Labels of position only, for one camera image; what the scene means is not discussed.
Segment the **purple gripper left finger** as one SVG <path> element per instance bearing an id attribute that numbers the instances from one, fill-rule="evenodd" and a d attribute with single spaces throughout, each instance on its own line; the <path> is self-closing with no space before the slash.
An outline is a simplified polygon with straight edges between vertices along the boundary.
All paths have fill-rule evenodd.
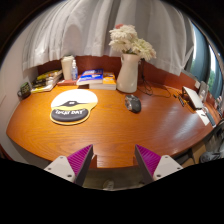
<path id="1" fill-rule="evenodd" d="M 45 171 L 59 176 L 67 181 L 82 186 L 93 157 L 93 145 L 90 144 L 73 154 L 59 156 L 51 162 Z"/>

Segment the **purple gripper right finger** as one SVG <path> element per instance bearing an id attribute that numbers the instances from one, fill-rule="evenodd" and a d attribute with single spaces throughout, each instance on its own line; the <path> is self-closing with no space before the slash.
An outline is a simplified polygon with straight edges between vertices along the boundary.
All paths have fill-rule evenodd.
<path id="1" fill-rule="evenodd" d="M 182 166 L 169 155 L 159 156 L 140 145 L 135 145 L 135 157 L 145 184 L 152 183 L 182 169 Z"/>

